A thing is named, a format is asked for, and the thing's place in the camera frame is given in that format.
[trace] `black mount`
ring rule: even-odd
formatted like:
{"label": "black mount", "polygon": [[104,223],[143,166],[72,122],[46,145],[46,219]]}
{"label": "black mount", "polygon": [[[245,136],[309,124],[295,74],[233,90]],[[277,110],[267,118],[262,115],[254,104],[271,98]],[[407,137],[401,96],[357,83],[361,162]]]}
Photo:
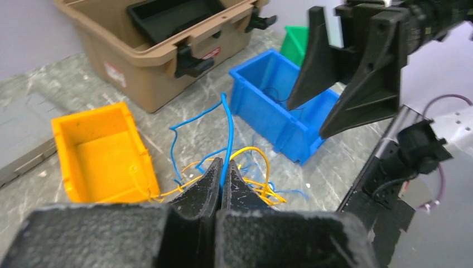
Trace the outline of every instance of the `black mount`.
{"label": "black mount", "polygon": [[311,8],[311,46],[287,102],[294,109],[338,81],[349,83],[320,129],[323,138],[393,117],[399,108],[400,70],[407,64],[406,9],[360,4],[341,6],[337,14],[349,17],[342,26],[354,28],[356,41],[344,49],[331,47],[323,8]]}
{"label": "black mount", "polygon": [[254,7],[252,11],[252,16],[248,27],[245,29],[245,32],[251,32],[253,29],[266,30],[269,26],[276,23],[278,16],[274,15],[269,18],[261,18],[259,16],[260,10],[258,7]]}
{"label": "black mount", "polygon": [[383,206],[391,209],[405,181],[418,174],[429,174],[442,161],[452,158],[443,147],[445,139],[438,139],[430,124],[423,120],[400,131],[398,143],[390,142],[380,157],[379,165],[371,170],[363,191]]}
{"label": "black mount", "polygon": [[329,45],[324,9],[309,10],[309,41],[301,72],[287,101],[295,109],[336,82],[345,91],[320,129],[331,137],[391,118],[399,111],[401,69],[407,56],[449,30],[471,21],[471,0],[347,0],[335,8],[344,47]]}

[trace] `cable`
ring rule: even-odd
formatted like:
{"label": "cable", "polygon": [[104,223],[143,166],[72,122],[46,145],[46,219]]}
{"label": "cable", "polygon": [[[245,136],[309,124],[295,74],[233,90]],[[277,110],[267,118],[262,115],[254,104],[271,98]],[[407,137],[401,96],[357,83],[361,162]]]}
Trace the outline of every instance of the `cable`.
{"label": "cable", "polygon": [[138,185],[138,183],[136,182],[136,176],[135,176],[136,172],[137,172],[137,167],[136,167],[135,165],[130,166],[130,168],[129,168],[129,173],[130,173],[130,175],[131,175],[131,177],[132,177],[133,184],[134,184],[135,188],[139,191],[139,193],[141,193],[143,196],[145,196],[145,197],[148,199],[148,201],[154,200],[154,201],[158,201],[158,202],[163,202],[163,201],[164,201],[164,198],[163,198],[163,197],[166,197],[166,196],[168,196],[168,195],[170,195],[170,194],[173,194],[173,193],[175,193],[175,192],[177,192],[177,191],[179,191],[179,192],[184,192],[184,190],[185,190],[185,188],[186,188],[187,186],[191,185],[192,183],[198,181],[200,178],[203,177],[203,175],[200,175],[200,176],[196,177],[195,179],[190,180],[189,182],[187,182],[187,183],[185,183],[185,184],[183,184],[183,185],[179,185],[176,189],[171,190],[171,191],[169,191],[169,192],[167,192],[167,193],[162,193],[162,194],[158,194],[158,195],[151,195],[151,192],[149,191],[149,184],[148,184],[148,194],[146,194],[146,193],[140,188],[140,186]]}
{"label": "cable", "polygon": [[437,199],[420,205],[418,209],[424,209],[429,212],[432,208],[436,208],[438,205],[440,205],[440,201],[442,200],[445,193],[446,184],[445,173],[443,172],[443,168],[440,163],[438,163],[438,173],[440,174],[440,191],[438,192]]}
{"label": "cable", "polygon": [[[436,102],[440,101],[441,99],[446,99],[446,98],[457,98],[457,99],[462,99],[464,100],[469,106],[473,106],[473,102],[467,98],[466,96],[459,95],[459,94],[445,94],[445,95],[440,95],[430,102],[427,103],[426,107],[424,108],[424,111],[422,111],[422,118],[426,118],[427,111],[429,108]],[[439,204],[440,201],[443,198],[443,195],[445,193],[445,187],[446,187],[446,178],[445,178],[445,173],[443,172],[442,165],[438,163],[438,173],[440,175],[440,190],[438,192],[436,200],[432,200],[429,202],[426,202],[418,207],[418,209],[424,209],[427,212],[430,212],[431,209],[436,208]]]}
{"label": "cable", "polygon": [[424,111],[422,112],[422,118],[426,117],[427,111],[429,110],[430,106],[432,106],[434,103],[440,101],[441,99],[446,99],[446,98],[457,98],[457,99],[462,99],[466,103],[468,103],[469,106],[473,106],[473,102],[468,99],[467,97],[463,95],[458,95],[458,94],[445,94],[445,95],[440,95],[437,98],[431,100],[429,103],[427,103],[426,107],[424,108]]}
{"label": "cable", "polygon": [[[276,97],[273,97],[272,95],[270,94],[267,94],[265,93],[265,91],[267,89],[273,89],[275,92],[276,92]],[[281,107],[283,107],[285,110],[287,110],[288,112],[291,112],[287,109],[287,105],[284,105],[284,102],[287,102],[289,100],[289,97],[287,97],[287,99],[283,99],[283,100],[280,100],[279,98],[279,91],[276,89],[276,88],[265,88],[262,90],[262,92],[268,97],[270,98],[272,101],[276,102],[277,104],[279,104]],[[297,109],[294,109],[293,111],[302,111],[301,112],[301,116],[299,119],[302,118],[302,114],[304,113],[304,108],[297,108]]]}
{"label": "cable", "polygon": [[169,129],[174,131],[174,140],[172,141],[172,145],[171,145],[171,151],[170,151],[170,155],[171,155],[171,161],[172,161],[172,166],[174,167],[174,171],[176,172],[176,175],[177,177],[179,178],[180,181],[182,181],[182,177],[181,177],[181,174],[179,173],[178,169],[177,169],[177,165],[176,165],[176,160],[174,159],[174,146],[176,145],[176,141],[177,141],[177,137],[178,137],[178,133],[177,133],[177,130],[179,127],[182,127],[183,125],[185,124],[188,124],[190,122],[193,122],[199,118],[201,118],[202,116],[210,113],[211,111],[215,110],[218,106],[220,106],[222,104],[222,101],[219,101],[216,105],[212,106],[210,109],[206,110],[206,111],[203,111],[202,113],[200,113],[198,116],[194,117],[194,118],[191,118],[189,120],[186,120],[182,123],[179,123],[175,126],[172,126],[170,127]]}
{"label": "cable", "polygon": [[231,154],[231,148],[233,146],[233,118],[231,117],[230,108],[228,107],[228,104],[226,103],[226,94],[222,93],[220,97],[221,97],[221,103],[223,105],[223,108],[225,109],[226,117],[228,119],[228,144],[226,147],[225,161],[223,162],[223,168],[222,168],[222,173],[220,177],[220,185],[223,185],[225,183],[226,170],[228,169],[228,163],[230,162],[230,159],[231,159],[230,154]]}
{"label": "cable", "polygon": [[223,151],[225,151],[225,150],[227,150],[227,148],[222,148],[222,149],[220,149],[220,150],[217,150],[217,151],[215,151],[215,152],[212,152],[212,153],[210,153],[210,154],[204,156],[204,158],[202,158],[202,160],[195,166],[195,168],[198,169],[200,172],[204,173],[204,170],[200,167],[200,165],[202,165],[202,163],[204,163],[204,161],[206,161],[207,158],[209,158],[209,157],[211,157],[211,156],[214,156],[214,155],[216,155],[216,154],[218,154],[218,153],[220,153],[220,152],[223,152]]}
{"label": "cable", "polygon": [[[210,159],[205,159],[205,161],[214,161],[215,159],[213,158],[210,158]],[[195,161],[195,162],[192,162],[190,164],[188,164],[185,168],[182,169],[182,172],[186,171],[188,168],[190,168],[191,166],[195,165],[195,164],[198,164],[200,163],[201,161]]]}
{"label": "cable", "polygon": [[269,189],[269,186],[268,186],[269,185],[269,160],[266,157],[266,155],[263,153],[263,151],[260,150],[257,147],[245,147],[245,148],[240,149],[237,152],[233,153],[230,157],[230,160],[233,160],[233,158],[237,157],[242,152],[249,151],[249,150],[254,150],[254,151],[258,152],[264,158],[264,162],[266,162],[266,182],[265,182],[265,187],[263,187],[263,193],[262,193],[262,195],[264,196],[266,191]]}
{"label": "cable", "polygon": [[[262,187],[262,188],[266,187],[265,184],[258,183],[258,182],[256,182],[256,181],[252,181],[252,180],[249,180],[249,179],[247,179],[247,178],[243,178],[243,180],[244,180],[246,183],[248,183],[248,184],[254,184],[254,185],[257,185],[257,186]],[[287,202],[284,198],[282,198],[280,195],[278,195],[277,193],[275,193],[275,192],[274,192],[273,190],[271,190],[271,189],[269,189],[269,190],[265,193],[265,195],[263,195],[263,189],[253,189],[253,190],[254,190],[255,192],[257,192],[257,193],[260,193],[259,197],[267,198],[267,199],[268,199],[268,202],[267,202],[265,199],[263,199],[263,200],[264,200],[268,205],[274,205],[274,202],[272,202],[271,200],[269,200],[268,197],[275,197],[276,199],[279,200],[279,203],[286,203],[286,202]]]}
{"label": "cable", "polygon": [[391,185],[399,184],[399,183],[405,183],[406,181],[409,181],[411,179],[412,179],[412,177],[410,176],[408,178],[390,180],[387,183],[384,183],[384,184],[380,185],[379,187],[377,187],[376,190],[374,190],[374,192],[373,192],[373,196],[376,197],[378,195],[378,193],[380,193],[382,190],[384,190],[385,188],[387,188]]}

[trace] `black latch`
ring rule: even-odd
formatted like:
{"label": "black latch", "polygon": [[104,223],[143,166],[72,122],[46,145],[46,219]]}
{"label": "black latch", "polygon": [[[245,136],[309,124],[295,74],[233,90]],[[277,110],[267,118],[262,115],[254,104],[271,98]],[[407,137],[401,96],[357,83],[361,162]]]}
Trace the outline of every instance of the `black latch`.
{"label": "black latch", "polygon": [[183,75],[191,77],[199,77],[203,72],[214,66],[213,58],[198,59],[192,56],[191,47],[181,45],[177,48],[177,67],[175,77],[179,78]]}
{"label": "black latch", "polygon": [[253,29],[266,30],[269,26],[276,23],[278,16],[274,15],[269,18],[260,18],[259,17],[259,8],[255,7],[252,12],[250,23],[245,29],[245,32],[251,32]]}

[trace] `yellow wire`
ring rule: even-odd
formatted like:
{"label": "yellow wire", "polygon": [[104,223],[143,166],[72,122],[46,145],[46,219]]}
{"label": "yellow wire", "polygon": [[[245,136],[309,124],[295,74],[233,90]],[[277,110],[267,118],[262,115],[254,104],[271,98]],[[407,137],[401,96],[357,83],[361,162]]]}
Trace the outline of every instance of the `yellow wire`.
{"label": "yellow wire", "polygon": [[[243,180],[246,182],[246,183],[249,183],[249,184],[254,184],[254,185],[257,185],[259,187],[262,187],[261,189],[253,189],[255,192],[259,193],[259,197],[265,201],[268,205],[277,205],[277,204],[282,204],[282,203],[286,203],[287,201],[282,198],[280,195],[276,194],[270,187],[269,187],[269,160],[268,158],[266,157],[266,155],[263,153],[263,151],[257,147],[253,147],[253,146],[249,146],[249,147],[245,147],[245,148],[242,148],[240,150],[238,150],[237,152],[233,153],[231,156],[230,156],[230,160],[233,160],[235,157],[237,157],[238,155],[242,154],[243,152],[246,152],[246,151],[256,151],[258,152],[263,158],[264,158],[264,161],[266,162],[266,180],[265,180],[265,183],[262,184],[262,183],[258,183],[256,181],[252,181],[252,180],[249,180],[247,178],[243,178]],[[200,163],[200,161],[196,161],[196,162],[193,162],[193,163],[190,163],[189,165],[187,165],[185,168],[182,169],[182,173],[184,173],[188,168],[190,168],[191,166],[195,165],[195,164],[198,164]],[[198,181],[200,178],[203,177],[203,175],[200,175],[198,177],[196,177],[195,179],[187,182],[186,184],[184,184],[183,186],[178,186],[176,189],[174,190],[171,190],[167,193],[162,193],[162,194],[159,194],[159,195],[149,195],[149,194],[146,194],[138,185],[138,183],[136,182],[136,178],[134,176],[134,173],[136,173],[136,166],[131,166],[130,167],[130,172],[131,172],[131,175],[132,175],[132,178],[133,178],[133,183],[135,185],[135,188],[142,194],[144,195],[145,197],[148,198],[148,200],[151,201],[151,199],[153,200],[157,200],[159,202],[162,202],[164,201],[163,197],[166,197],[168,195],[171,195],[177,191],[180,191],[180,192],[183,192],[184,190],[182,190],[183,187],[187,187],[189,186],[190,184]],[[270,200],[270,197],[274,197],[276,199],[278,199],[278,202],[273,202]]]}
{"label": "yellow wire", "polygon": [[263,151],[260,148],[253,147],[253,146],[245,147],[245,148],[242,148],[242,149],[236,151],[235,153],[233,153],[230,156],[230,160],[233,160],[233,158],[237,157],[238,155],[240,155],[241,153],[246,152],[246,151],[256,151],[256,152],[258,152],[264,158],[264,161],[266,162],[266,181],[264,183],[265,186],[263,187],[263,192],[261,193],[261,195],[265,197],[266,196],[266,191],[270,189],[269,188],[269,160],[266,157],[266,155],[263,153]]}

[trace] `table surface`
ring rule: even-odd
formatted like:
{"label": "table surface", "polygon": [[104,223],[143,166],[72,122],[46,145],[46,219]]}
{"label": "table surface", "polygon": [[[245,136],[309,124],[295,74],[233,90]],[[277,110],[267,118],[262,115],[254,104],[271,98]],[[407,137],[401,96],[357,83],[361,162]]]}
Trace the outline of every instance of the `table surface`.
{"label": "table surface", "polygon": [[[83,53],[0,82],[0,107],[32,92],[43,94],[69,113],[126,102],[142,140],[152,155],[160,188],[162,192],[167,192],[176,187],[172,181],[175,173],[169,154],[174,133],[168,128],[213,106],[220,100],[220,93],[231,95],[233,79],[228,75],[229,69],[269,48],[279,49],[281,42],[282,39],[272,31],[255,30],[245,49],[153,114],[141,110],[115,87],[98,78]],[[342,91],[338,84],[332,89],[338,93]],[[239,117],[234,117],[234,148],[253,144],[261,148],[271,163],[270,179],[277,190],[300,190],[305,193],[305,197],[298,193],[281,194],[288,202],[277,205],[278,209],[336,210],[388,123],[383,121],[338,134],[328,139],[304,166],[299,166],[272,151],[271,144],[255,134]],[[178,131],[180,135],[175,147],[175,158],[177,166],[182,169],[226,147],[227,118],[220,106]],[[237,159],[241,164],[245,161],[258,164],[254,166],[254,174],[247,176],[262,181],[266,171],[262,158],[253,154]],[[184,180],[188,181],[196,175],[199,175],[197,170],[189,169]],[[0,260],[25,217],[38,206],[55,202],[70,202],[62,184],[57,154],[0,189]]]}

